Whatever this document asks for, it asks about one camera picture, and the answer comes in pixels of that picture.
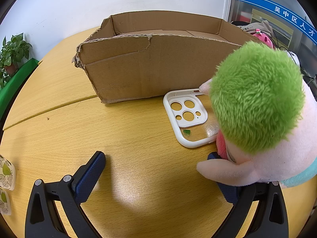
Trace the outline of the green-haired pink plush doll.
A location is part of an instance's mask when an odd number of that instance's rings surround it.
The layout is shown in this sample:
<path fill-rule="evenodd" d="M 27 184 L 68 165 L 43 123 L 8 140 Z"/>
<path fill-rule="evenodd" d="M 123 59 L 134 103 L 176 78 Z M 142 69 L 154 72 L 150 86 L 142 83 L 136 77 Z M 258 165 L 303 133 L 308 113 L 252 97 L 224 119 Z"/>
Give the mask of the green-haired pink plush doll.
<path fill-rule="evenodd" d="M 219 158 L 197 164 L 205 178 L 295 187 L 316 176 L 316 100 L 285 52 L 246 42 L 199 89 L 219 123 Z"/>

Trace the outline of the brown cardboard box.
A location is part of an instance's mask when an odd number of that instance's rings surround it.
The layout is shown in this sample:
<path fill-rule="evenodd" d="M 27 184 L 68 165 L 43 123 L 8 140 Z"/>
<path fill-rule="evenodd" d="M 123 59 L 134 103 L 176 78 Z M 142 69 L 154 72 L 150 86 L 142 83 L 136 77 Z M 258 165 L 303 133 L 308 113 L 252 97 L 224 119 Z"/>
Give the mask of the brown cardboard box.
<path fill-rule="evenodd" d="M 232 51 L 256 38 L 220 18 L 176 11 L 109 16 L 73 62 L 105 104 L 195 89 Z"/>

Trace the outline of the white clear phone case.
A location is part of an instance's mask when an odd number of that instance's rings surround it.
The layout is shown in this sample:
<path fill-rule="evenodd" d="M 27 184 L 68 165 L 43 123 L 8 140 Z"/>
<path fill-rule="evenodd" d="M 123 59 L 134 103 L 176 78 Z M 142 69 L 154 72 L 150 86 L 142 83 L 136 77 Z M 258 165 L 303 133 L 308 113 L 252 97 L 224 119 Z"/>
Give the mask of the white clear phone case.
<path fill-rule="evenodd" d="M 182 146 L 197 148 L 215 142 L 219 124 L 208 95 L 198 89 L 170 91 L 165 94 L 163 105 Z"/>

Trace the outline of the potted green plant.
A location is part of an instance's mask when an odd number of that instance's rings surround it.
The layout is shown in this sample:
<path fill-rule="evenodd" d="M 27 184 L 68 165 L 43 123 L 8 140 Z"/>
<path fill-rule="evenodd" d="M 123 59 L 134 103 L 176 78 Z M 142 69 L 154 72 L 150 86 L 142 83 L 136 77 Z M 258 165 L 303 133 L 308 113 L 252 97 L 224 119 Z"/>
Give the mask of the potted green plant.
<path fill-rule="evenodd" d="M 3 89 L 18 71 L 18 64 L 23 59 L 29 59 L 32 45 L 24 40 L 24 34 L 12 35 L 10 39 L 4 37 L 1 47 L 1 89 Z"/>

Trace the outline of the pink plush pig toy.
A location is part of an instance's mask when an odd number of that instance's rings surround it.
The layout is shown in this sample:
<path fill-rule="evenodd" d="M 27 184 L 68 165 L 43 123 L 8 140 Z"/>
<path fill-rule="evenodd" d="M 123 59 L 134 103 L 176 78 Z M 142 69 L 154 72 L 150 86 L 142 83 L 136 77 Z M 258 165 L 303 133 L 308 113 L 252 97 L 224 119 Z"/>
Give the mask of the pink plush pig toy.
<path fill-rule="evenodd" d="M 268 35 L 262 32 L 260 29 L 256 29 L 255 33 L 253 34 L 256 38 L 258 38 L 261 42 L 266 44 L 269 48 L 274 48 L 274 45 Z"/>

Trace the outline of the leaf pattern packet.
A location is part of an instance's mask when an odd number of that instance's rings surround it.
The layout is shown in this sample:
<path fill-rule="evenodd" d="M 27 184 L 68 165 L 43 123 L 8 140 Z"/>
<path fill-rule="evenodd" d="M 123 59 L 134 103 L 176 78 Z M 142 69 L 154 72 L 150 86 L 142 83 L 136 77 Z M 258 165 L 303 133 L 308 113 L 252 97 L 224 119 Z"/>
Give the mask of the leaf pattern packet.
<path fill-rule="evenodd" d="M 0 155 L 0 186 L 13 191 L 16 184 L 16 169 L 6 158 Z"/>
<path fill-rule="evenodd" d="M 11 215 L 11 204 L 8 194 L 0 188 L 0 212 L 3 215 Z"/>

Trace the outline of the beige grey cloth bag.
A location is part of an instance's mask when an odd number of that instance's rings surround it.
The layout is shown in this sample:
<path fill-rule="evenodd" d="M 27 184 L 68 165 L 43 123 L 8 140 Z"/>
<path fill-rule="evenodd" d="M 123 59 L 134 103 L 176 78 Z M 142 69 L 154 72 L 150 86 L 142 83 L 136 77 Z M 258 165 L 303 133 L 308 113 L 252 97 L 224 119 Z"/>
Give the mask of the beige grey cloth bag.
<path fill-rule="evenodd" d="M 254 22 L 254 23 L 247 23 L 243 21 L 232 21 L 231 24 L 239 27 L 241 30 L 246 31 L 251 35 L 255 34 L 256 30 L 258 29 L 268 36 L 273 36 L 273 28 L 270 26 L 267 20 L 264 20 L 262 22 Z"/>

